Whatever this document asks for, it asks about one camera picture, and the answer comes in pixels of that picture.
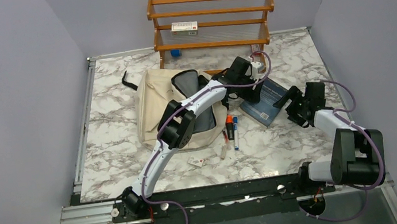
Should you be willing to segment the blue-grey book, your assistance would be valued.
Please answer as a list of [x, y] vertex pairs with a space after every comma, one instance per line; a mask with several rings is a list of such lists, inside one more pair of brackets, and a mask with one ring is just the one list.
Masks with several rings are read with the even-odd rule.
[[280, 112], [280, 109], [273, 107], [274, 103], [279, 101], [285, 95], [287, 89], [267, 78], [261, 88], [260, 101], [250, 103], [243, 100], [240, 104], [240, 112], [261, 126], [268, 128]]

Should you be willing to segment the beige canvas backpack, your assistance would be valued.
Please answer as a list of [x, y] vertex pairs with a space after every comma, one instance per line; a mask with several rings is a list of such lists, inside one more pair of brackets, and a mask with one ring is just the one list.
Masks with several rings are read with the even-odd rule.
[[[129, 81], [127, 73], [122, 84], [136, 90], [136, 116], [139, 142], [147, 147], [155, 145], [159, 122], [171, 100], [183, 101], [208, 84], [210, 75], [201, 70], [150, 69], [140, 82]], [[218, 101], [196, 119], [193, 135], [184, 150], [211, 145], [222, 133], [227, 118], [227, 108]]]

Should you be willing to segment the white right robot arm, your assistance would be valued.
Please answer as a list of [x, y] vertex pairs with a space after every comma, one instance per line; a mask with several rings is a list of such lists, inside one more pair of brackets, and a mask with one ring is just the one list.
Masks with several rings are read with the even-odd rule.
[[326, 80], [307, 82], [305, 91], [292, 86], [274, 107], [284, 108], [288, 119], [297, 125], [317, 128], [333, 139], [331, 159], [305, 162], [298, 170], [297, 188], [312, 194], [325, 184], [347, 185], [371, 190], [385, 181], [383, 135], [366, 129], [341, 115], [348, 109], [326, 106]]

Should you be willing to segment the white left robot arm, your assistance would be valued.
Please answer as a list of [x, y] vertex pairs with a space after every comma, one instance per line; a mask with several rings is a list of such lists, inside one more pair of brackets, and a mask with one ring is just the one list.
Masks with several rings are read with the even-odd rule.
[[264, 81], [271, 72], [272, 63], [267, 63], [265, 74], [259, 73], [255, 63], [236, 57], [229, 68], [216, 73], [211, 79], [199, 77], [194, 94], [183, 101], [171, 100], [159, 121], [154, 148], [137, 179], [126, 187], [120, 201], [126, 213], [140, 219], [146, 215], [149, 200], [164, 168], [179, 150], [191, 140], [198, 118], [215, 103], [226, 106], [230, 94], [246, 101], [257, 103]]

